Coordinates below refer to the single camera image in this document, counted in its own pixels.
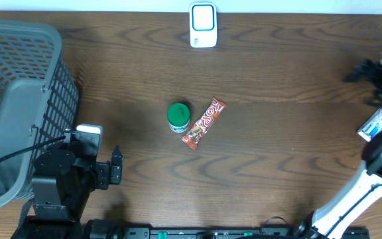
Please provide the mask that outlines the white Panadol box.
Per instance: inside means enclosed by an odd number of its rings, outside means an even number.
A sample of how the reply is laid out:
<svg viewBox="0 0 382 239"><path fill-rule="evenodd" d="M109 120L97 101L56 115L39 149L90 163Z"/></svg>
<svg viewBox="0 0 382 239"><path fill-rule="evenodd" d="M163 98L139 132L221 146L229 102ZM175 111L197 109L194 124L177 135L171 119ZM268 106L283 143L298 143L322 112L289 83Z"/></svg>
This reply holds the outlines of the white Panadol box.
<svg viewBox="0 0 382 239"><path fill-rule="evenodd" d="M357 134L366 141L371 141L382 131L382 109L379 108L358 130Z"/></svg>

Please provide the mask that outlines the green lid jar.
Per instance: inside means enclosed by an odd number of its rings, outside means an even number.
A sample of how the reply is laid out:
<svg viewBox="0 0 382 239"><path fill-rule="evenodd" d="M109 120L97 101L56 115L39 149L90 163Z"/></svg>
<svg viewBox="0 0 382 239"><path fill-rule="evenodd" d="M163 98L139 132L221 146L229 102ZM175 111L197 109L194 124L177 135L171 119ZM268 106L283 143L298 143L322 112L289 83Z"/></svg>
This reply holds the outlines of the green lid jar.
<svg viewBox="0 0 382 239"><path fill-rule="evenodd" d="M182 103L169 106L167 111L169 128L175 133L185 132L190 125L190 110Z"/></svg>

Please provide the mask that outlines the red snack wrapper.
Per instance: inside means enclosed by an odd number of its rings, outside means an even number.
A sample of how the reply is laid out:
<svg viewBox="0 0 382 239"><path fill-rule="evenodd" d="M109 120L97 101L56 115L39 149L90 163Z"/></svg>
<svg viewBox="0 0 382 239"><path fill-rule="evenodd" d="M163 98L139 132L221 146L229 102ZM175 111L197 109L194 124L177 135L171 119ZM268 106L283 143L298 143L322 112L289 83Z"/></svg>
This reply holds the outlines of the red snack wrapper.
<svg viewBox="0 0 382 239"><path fill-rule="evenodd" d="M196 149L200 140L207 134L208 130L226 108L227 104L225 102L213 97L211 104L190 128L188 133L182 137L182 141L191 149Z"/></svg>

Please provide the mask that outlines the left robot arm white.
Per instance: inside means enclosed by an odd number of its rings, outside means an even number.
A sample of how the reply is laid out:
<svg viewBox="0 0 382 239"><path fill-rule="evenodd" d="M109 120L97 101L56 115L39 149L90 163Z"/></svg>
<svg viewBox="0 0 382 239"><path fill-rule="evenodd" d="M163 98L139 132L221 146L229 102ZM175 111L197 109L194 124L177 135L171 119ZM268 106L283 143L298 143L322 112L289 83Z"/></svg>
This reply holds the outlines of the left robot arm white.
<svg viewBox="0 0 382 239"><path fill-rule="evenodd" d="M14 238L123 238L116 223L81 217L90 194L119 185L123 155L115 147L111 159L97 161L100 136L67 131L34 163L33 199L24 204Z"/></svg>

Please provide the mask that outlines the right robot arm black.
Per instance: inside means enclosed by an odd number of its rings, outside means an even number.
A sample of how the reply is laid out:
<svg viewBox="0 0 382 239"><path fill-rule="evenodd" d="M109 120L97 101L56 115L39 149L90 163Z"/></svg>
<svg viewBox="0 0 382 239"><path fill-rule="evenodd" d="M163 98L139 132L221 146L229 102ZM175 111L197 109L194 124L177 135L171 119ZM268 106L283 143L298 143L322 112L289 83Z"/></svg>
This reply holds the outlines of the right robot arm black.
<svg viewBox="0 0 382 239"><path fill-rule="evenodd" d="M344 78L346 83L362 80L374 87L366 104L377 111L360 129L370 138L361 164L333 199L308 215L294 231L294 238L341 238L348 226L382 197L382 55L377 61L366 58Z"/></svg>

